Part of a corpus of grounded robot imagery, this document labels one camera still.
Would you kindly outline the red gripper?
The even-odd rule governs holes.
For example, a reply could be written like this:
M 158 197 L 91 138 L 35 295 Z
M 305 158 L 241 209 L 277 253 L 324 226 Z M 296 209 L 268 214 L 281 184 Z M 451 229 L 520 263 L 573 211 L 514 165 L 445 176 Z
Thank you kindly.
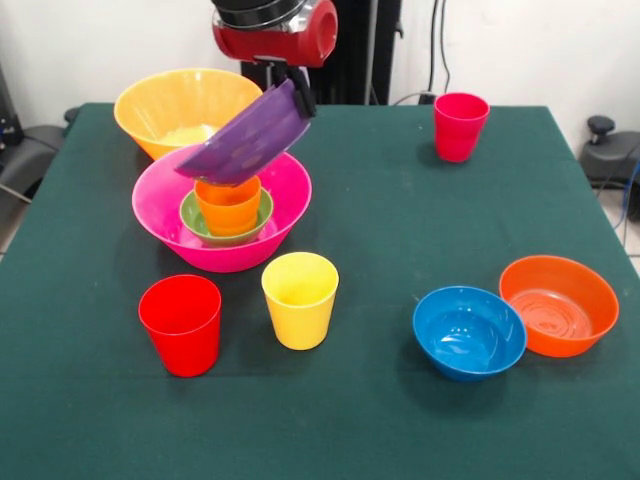
M 300 117 L 315 117 L 309 82 L 299 67 L 321 67 L 334 51 L 338 36 L 334 3 L 218 0 L 213 5 L 212 30 L 221 52 L 244 62 L 276 61 L 270 65 L 271 85 L 278 87 L 289 78 Z

